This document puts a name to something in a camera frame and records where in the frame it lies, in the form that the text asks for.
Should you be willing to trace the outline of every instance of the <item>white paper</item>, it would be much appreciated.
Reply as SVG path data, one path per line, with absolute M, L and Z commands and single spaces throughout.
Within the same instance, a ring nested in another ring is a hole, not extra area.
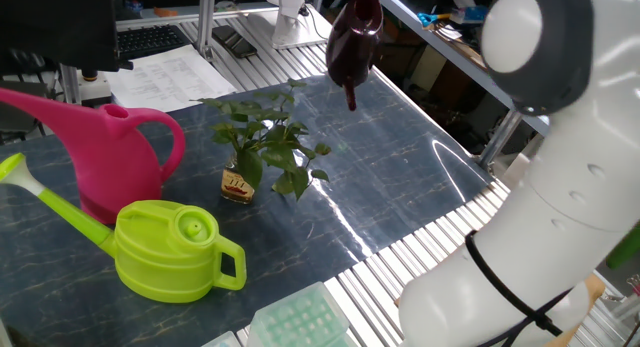
M 124 107 L 170 112 L 236 91 L 191 45 L 135 59 L 133 65 L 132 71 L 105 73 Z
M 438 33 L 445 36 L 448 39 L 458 39 L 462 37 L 462 33 L 448 29 L 447 27 L 438 28 Z
M 475 7 L 476 2 L 474 0 L 453 0 L 458 8 Z

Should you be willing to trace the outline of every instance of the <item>watering can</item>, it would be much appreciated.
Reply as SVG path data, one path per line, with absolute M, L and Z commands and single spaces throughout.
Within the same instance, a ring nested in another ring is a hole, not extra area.
M 351 111 L 356 109 L 355 88 L 367 80 L 380 59 L 382 26 L 380 0 L 350 0 L 333 22 L 327 69 L 333 82 L 344 88 Z
M 160 111 L 113 104 L 96 110 L 2 88 L 0 102 L 31 114 L 53 130 L 73 161 L 82 209 L 102 223 L 115 223 L 118 212 L 132 202 L 160 199 L 162 184 L 184 155 L 180 125 Z M 136 129 L 151 121 L 166 124 L 174 136 L 173 151 L 164 166 Z
M 43 186 L 18 153 L 0 164 L 0 184 L 23 187 L 114 258 L 120 280 L 134 292 L 166 303 L 188 303 L 212 287 L 239 290 L 247 280 L 244 250 L 218 233 L 202 208 L 138 201 L 120 211 L 115 232 Z M 233 257 L 235 277 L 221 271 Z

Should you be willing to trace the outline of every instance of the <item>pink watering can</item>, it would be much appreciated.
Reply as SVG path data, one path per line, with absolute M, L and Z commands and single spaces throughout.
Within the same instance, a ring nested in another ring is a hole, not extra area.
M 104 224 L 114 224 L 120 210 L 135 201 L 160 199 L 162 184 L 184 155 L 180 125 L 160 111 L 113 104 L 96 110 L 2 88 L 0 102 L 29 113 L 53 130 L 73 161 L 82 209 Z M 136 129 L 152 121 L 164 123 L 173 133 L 173 151 L 164 166 Z

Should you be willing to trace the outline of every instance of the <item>lime green watering can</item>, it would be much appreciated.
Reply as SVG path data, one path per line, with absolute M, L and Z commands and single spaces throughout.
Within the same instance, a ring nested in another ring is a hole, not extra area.
M 43 186 L 18 153 L 0 164 L 0 184 L 25 188 L 115 259 L 120 280 L 134 292 L 167 303 L 188 303 L 212 287 L 239 290 L 247 280 L 244 250 L 218 234 L 218 222 L 199 207 L 139 201 L 118 214 L 115 232 Z M 235 260 L 235 277 L 220 270 Z

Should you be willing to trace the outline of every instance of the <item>table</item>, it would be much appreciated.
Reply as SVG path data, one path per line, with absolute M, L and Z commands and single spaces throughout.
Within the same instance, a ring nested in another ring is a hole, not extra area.
M 42 346 L 200 346 L 243 328 L 253 313 L 325 281 L 392 242 L 471 200 L 491 178 L 418 107 L 372 74 L 357 88 L 359 111 L 327 77 L 297 90 L 296 119 L 312 131 L 309 144 L 333 153 L 319 158 L 330 184 L 314 184 L 296 203 L 269 191 L 269 169 L 254 203 L 220 197 L 228 146 L 209 141 L 221 121 L 213 108 L 172 113 L 187 150 L 165 183 L 163 198 L 211 212 L 221 234 L 247 253 L 249 278 L 237 292 L 212 290 L 202 300 L 169 305 L 120 283 L 113 261 L 35 197 L 0 188 L 0 316 Z M 252 98 L 252 92 L 233 96 Z M 166 127 L 141 126 L 161 160 L 171 149 Z M 0 148 L 23 152 L 33 175 L 78 205 L 71 161 L 55 136 Z

